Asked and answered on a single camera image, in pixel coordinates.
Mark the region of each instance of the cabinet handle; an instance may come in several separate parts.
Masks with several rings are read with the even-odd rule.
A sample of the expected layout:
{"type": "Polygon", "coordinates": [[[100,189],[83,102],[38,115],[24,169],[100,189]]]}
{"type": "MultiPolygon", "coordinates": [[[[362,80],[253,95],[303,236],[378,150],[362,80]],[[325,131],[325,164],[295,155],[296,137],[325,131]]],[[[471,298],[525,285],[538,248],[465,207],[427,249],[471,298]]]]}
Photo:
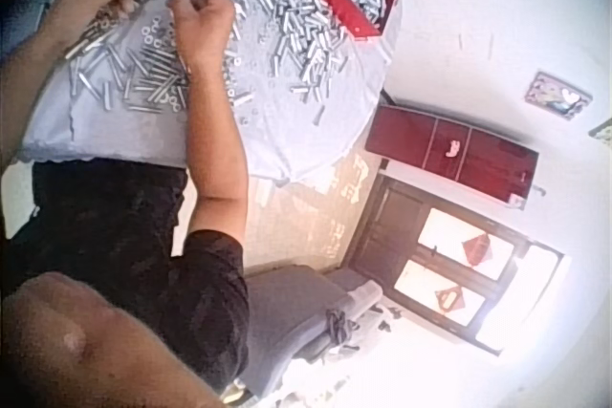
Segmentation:
{"type": "Polygon", "coordinates": [[[459,140],[451,140],[450,148],[445,153],[447,158],[455,158],[459,154],[459,150],[461,150],[461,142],[459,140]]]}

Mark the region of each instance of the white cloth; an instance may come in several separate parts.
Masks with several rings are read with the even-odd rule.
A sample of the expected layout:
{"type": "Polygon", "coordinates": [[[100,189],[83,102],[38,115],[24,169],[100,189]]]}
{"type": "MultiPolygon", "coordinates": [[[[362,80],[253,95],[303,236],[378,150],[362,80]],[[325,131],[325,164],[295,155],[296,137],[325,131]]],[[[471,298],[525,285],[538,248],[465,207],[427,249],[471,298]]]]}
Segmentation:
{"type": "MultiPolygon", "coordinates": [[[[150,25],[155,15],[162,18],[163,24],[169,20],[164,2],[149,2],[139,18],[120,26],[110,40],[126,62],[130,62],[126,49],[136,51],[142,44],[142,26],[150,25]]],[[[33,17],[31,11],[22,13],[24,18],[33,17]]],[[[320,105],[313,97],[304,104],[302,95],[289,91],[291,86],[301,84],[293,61],[287,56],[279,78],[270,77],[270,56],[277,35],[270,34],[265,44],[260,44],[265,16],[251,9],[241,28],[242,39],[231,46],[242,59],[242,65],[234,68],[236,94],[255,94],[252,102],[234,109],[237,120],[248,121],[239,124],[239,129],[251,175],[277,183],[296,182],[348,153],[378,103],[401,17],[401,3],[397,2],[383,37],[362,42],[349,38],[344,42],[340,50],[349,61],[344,71],[334,77],[331,95],[324,99],[320,125],[315,126],[313,120],[320,105]]],[[[24,21],[12,21],[12,29],[18,26],[16,34],[23,34],[27,27],[24,21]]],[[[83,58],[82,65],[86,66],[93,55],[83,58]]],[[[99,64],[91,77],[100,90],[104,80],[111,81],[114,88],[111,112],[106,112],[82,85],[78,96],[70,98],[68,63],[59,65],[34,111],[19,159],[68,161],[104,157],[184,167],[186,113],[175,114],[169,106],[160,115],[127,111],[106,62],[99,64]]],[[[146,94],[133,94],[132,102],[138,103],[141,95],[146,94]]]]}

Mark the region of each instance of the short sleeve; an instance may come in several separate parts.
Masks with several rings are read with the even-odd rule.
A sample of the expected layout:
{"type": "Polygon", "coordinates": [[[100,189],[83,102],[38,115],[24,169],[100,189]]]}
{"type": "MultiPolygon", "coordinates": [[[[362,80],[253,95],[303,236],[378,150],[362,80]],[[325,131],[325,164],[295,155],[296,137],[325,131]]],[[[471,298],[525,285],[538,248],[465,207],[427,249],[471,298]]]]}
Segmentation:
{"type": "Polygon", "coordinates": [[[166,344],[216,392],[247,365],[249,297],[243,249],[229,235],[189,234],[172,260],[158,332],[166,344]]]}

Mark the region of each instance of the gray chair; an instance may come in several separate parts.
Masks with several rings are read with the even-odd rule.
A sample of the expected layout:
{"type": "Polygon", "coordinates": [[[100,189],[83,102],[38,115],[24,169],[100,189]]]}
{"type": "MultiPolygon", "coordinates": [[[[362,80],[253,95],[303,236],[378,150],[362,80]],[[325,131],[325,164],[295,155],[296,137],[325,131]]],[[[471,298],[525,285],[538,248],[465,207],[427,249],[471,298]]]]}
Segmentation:
{"type": "Polygon", "coordinates": [[[253,395],[263,398],[277,389],[295,356],[307,358],[329,346],[329,310],[345,311],[352,318],[380,300],[383,291],[371,281],[361,294],[349,294],[367,282],[349,271],[341,269],[328,278],[312,268],[292,266],[247,279],[249,365],[239,378],[253,395]]]}

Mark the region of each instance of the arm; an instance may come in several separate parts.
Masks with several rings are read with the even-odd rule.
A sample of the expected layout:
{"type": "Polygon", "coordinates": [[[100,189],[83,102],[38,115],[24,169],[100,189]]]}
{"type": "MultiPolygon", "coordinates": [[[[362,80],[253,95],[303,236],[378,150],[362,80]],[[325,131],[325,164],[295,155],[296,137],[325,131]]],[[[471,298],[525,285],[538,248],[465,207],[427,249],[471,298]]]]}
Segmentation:
{"type": "Polygon", "coordinates": [[[197,193],[188,232],[214,229],[244,240],[249,176],[222,76],[231,0],[169,0],[179,53],[191,70],[187,162],[197,193]]]}
{"type": "Polygon", "coordinates": [[[99,9],[113,1],[122,16],[133,10],[133,0],[56,0],[40,30],[2,63],[0,175],[21,145],[38,93],[55,63],[77,42],[99,9]]]}

